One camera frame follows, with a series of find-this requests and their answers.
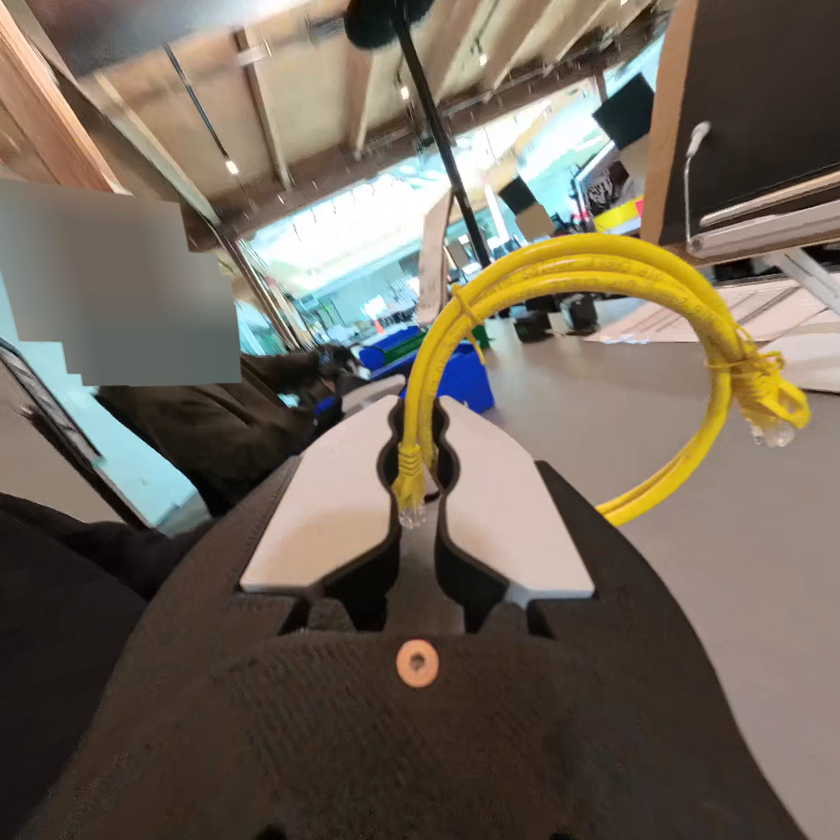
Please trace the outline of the printed paper sheet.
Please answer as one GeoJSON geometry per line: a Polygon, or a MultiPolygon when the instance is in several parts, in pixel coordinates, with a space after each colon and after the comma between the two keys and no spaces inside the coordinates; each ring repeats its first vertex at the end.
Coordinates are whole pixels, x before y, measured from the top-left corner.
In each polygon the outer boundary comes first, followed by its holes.
{"type": "MultiPolygon", "coordinates": [[[[793,280],[738,283],[719,289],[737,324],[758,345],[788,335],[838,332],[838,316],[793,280]]],[[[601,344],[694,343],[689,322],[676,312],[652,302],[607,324],[585,342],[601,344]]]]}

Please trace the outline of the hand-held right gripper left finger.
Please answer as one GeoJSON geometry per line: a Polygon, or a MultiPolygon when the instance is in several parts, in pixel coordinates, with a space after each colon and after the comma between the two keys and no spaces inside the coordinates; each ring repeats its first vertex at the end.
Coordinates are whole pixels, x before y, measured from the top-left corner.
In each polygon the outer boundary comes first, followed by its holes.
{"type": "Polygon", "coordinates": [[[392,497],[379,477],[396,395],[343,419],[301,456],[239,579],[246,593],[303,593],[380,547],[392,497]]]}

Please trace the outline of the black pole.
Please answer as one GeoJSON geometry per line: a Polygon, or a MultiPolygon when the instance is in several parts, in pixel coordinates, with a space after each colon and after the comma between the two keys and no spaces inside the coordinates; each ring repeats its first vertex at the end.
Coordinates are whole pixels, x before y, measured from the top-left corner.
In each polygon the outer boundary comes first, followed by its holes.
{"type": "Polygon", "coordinates": [[[351,1],[344,13],[344,29],[351,44],[364,51],[387,46],[394,40],[399,43],[428,129],[436,143],[453,195],[467,227],[472,249],[480,267],[487,268],[490,265],[487,243],[476,221],[451,142],[411,35],[412,26],[425,16],[433,5],[433,1],[351,1]]]}

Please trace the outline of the green storage bin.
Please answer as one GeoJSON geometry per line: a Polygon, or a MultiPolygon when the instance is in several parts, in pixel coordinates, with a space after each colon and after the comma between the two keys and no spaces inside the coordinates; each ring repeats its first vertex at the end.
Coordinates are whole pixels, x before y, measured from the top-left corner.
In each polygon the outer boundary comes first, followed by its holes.
{"type": "Polygon", "coordinates": [[[383,343],[392,349],[393,363],[419,349],[428,328],[411,325],[400,332],[395,332],[377,343],[383,343]]]}

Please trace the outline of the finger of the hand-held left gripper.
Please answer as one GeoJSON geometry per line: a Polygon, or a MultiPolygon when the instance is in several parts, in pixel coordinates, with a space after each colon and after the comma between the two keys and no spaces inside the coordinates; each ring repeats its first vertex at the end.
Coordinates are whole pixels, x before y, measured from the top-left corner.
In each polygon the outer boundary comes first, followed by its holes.
{"type": "Polygon", "coordinates": [[[392,374],[373,381],[343,381],[341,411],[349,417],[387,396],[399,396],[406,386],[404,374],[392,374]]]}

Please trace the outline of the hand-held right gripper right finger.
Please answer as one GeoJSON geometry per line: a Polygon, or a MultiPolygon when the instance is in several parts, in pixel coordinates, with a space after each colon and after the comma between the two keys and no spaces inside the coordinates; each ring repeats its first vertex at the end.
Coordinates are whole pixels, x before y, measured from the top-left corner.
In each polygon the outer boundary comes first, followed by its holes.
{"type": "Polygon", "coordinates": [[[591,598],[592,577],[529,451],[453,397],[438,405],[438,453],[453,462],[437,520],[448,596],[459,603],[591,598]]]}

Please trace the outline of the cardboard sign board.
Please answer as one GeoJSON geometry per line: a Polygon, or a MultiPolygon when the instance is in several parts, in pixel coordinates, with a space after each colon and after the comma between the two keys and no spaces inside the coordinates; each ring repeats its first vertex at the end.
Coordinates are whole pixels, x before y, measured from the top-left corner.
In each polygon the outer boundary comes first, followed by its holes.
{"type": "Polygon", "coordinates": [[[423,236],[418,260],[418,301],[416,322],[428,327],[445,306],[448,278],[446,232],[453,204],[452,189],[441,195],[423,221],[423,236]]]}

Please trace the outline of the plywood board with black panel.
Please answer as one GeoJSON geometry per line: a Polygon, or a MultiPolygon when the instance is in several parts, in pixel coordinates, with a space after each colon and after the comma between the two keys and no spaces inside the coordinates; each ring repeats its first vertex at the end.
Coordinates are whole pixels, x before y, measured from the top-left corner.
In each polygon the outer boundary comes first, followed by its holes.
{"type": "Polygon", "coordinates": [[[687,256],[709,214],[838,173],[839,2],[676,2],[648,135],[641,239],[687,256]]]}

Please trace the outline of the yellow storage bin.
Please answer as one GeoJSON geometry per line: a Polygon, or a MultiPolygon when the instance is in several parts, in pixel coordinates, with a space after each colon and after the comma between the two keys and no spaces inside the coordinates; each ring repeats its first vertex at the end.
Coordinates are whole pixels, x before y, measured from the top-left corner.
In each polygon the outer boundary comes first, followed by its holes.
{"type": "Polygon", "coordinates": [[[641,225],[641,210],[644,199],[634,199],[598,214],[593,222],[599,234],[625,235],[627,231],[638,230],[641,225]]]}

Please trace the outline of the blue storage bin with tag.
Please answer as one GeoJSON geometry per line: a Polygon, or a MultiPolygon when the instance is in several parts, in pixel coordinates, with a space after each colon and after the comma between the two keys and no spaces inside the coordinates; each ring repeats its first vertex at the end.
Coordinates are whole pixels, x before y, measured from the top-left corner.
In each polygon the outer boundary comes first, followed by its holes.
{"type": "Polygon", "coordinates": [[[448,396],[476,414],[495,406],[487,368],[472,344],[464,341],[449,357],[437,387],[436,397],[448,396]]]}

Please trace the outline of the black and cardboard panel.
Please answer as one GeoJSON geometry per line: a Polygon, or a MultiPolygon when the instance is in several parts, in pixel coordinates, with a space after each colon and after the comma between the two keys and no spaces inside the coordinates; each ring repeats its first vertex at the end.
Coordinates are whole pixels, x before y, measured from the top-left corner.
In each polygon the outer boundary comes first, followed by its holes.
{"type": "Polygon", "coordinates": [[[618,151],[646,137],[650,131],[655,92],[642,73],[593,112],[592,118],[618,151]]]}
{"type": "Polygon", "coordinates": [[[518,231],[525,241],[536,242],[554,235],[555,223],[552,217],[520,175],[516,175],[500,189],[499,198],[513,214],[518,231]]]}

